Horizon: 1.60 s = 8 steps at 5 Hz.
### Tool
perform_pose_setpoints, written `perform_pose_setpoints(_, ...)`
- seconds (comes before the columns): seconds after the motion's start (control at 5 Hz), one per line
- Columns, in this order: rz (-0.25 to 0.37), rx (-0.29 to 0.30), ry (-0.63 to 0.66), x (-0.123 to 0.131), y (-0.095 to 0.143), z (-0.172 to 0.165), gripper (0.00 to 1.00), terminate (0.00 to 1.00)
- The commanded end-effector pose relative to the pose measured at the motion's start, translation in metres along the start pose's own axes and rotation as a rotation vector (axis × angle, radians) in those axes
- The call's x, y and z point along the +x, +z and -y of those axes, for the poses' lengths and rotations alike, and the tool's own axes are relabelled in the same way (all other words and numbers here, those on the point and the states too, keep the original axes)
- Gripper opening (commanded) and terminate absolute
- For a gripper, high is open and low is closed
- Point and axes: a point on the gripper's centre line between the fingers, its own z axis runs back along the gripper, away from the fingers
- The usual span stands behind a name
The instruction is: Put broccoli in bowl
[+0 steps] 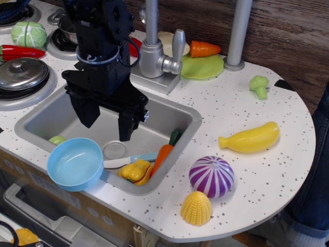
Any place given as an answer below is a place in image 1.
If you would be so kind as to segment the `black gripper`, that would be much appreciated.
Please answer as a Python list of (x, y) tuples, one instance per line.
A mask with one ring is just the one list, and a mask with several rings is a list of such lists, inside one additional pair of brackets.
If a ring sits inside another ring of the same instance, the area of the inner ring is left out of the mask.
[(119, 114), (119, 139), (131, 139), (139, 122), (148, 118), (148, 98), (130, 82), (130, 56), (81, 57), (80, 68), (65, 70), (66, 93), (80, 122), (90, 128), (100, 116), (100, 107)]

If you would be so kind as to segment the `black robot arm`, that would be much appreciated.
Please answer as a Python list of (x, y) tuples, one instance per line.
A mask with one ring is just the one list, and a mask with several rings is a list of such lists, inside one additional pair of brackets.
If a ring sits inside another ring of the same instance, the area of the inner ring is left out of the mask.
[(134, 17), (123, 1), (62, 1), (77, 40), (80, 69), (62, 72), (71, 104), (86, 127), (100, 108), (119, 114), (119, 139), (129, 141), (148, 117), (148, 98), (131, 81), (130, 47)]

